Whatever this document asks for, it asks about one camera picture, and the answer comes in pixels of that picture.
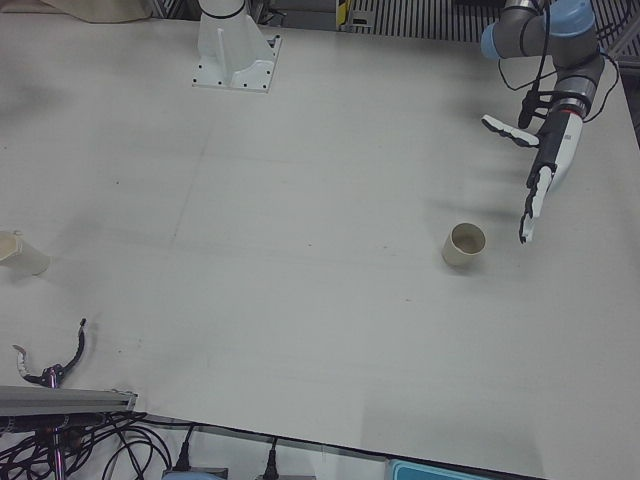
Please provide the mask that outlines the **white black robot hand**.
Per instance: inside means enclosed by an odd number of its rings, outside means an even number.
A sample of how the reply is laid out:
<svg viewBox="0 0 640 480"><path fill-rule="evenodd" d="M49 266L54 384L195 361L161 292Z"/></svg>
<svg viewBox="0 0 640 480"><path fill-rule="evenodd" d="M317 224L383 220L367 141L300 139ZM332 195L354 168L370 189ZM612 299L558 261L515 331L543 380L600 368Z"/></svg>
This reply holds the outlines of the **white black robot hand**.
<svg viewBox="0 0 640 480"><path fill-rule="evenodd" d="M529 243L533 240L535 223L541 216L547 194L558 188L572 165L583 119L571 110L552 111L536 134L487 114L481 117L481 123L492 133L511 140L521 148L536 150L526 180L527 195L518 231L520 243Z"/></svg>

